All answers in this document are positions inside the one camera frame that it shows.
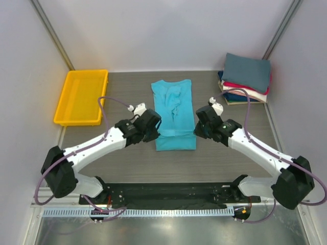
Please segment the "turquoise t shirt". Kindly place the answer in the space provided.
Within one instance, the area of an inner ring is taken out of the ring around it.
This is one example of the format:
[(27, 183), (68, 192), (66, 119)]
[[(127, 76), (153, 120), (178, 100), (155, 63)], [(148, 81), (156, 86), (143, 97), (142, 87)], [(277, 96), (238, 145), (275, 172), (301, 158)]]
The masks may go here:
[(192, 81), (164, 80), (151, 84), (155, 111), (161, 116), (157, 151), (196, 149), (195, 120), (192, 104)]

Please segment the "yellow plastic tray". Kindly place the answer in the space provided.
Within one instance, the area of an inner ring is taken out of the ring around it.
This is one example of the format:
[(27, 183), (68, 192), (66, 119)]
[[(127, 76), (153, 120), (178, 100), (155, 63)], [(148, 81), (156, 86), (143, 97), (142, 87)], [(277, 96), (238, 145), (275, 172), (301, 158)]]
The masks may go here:
[(98, 98), (106, 94), (107, 84), (106, 69), (69, 71), (53, 122), (63, 127), (100, 125)]

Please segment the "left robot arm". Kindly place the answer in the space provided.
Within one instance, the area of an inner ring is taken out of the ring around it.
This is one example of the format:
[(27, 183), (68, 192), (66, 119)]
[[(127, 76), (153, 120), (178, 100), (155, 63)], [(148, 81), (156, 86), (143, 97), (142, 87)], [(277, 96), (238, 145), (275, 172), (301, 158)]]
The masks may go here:
[(159, 137), (161, 117), (152, 109), (137, 112), (132, 119), (120, 120), (107, 132), (80, 145), (51, 148), (41, 173), (55, 198), (71, 193), (91, 198), (97, 204), (108, 199), (108, 187), (99, 177), (88, 177), (80, 171), (97, 159), (130, 145)]

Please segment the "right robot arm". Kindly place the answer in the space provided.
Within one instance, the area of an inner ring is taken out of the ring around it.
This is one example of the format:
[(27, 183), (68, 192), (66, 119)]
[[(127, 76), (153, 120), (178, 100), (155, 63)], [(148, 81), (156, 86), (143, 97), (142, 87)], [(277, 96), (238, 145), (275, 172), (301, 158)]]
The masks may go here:
[(309, 161), (302, 156), (285, 155), (262, 143), (247, 134), (238, 122), (232, 119), (223, 121), (222, 112), (222, 106), (217, 103), (198, 109), (199, 121), (194, 134), (244, 154), (270, 174), (269, 178), (237, 178), (230, 189), (231, 198), (236, 202), (249, 196), (274, 198), (285, 208), (295, 209), (314, 188)]

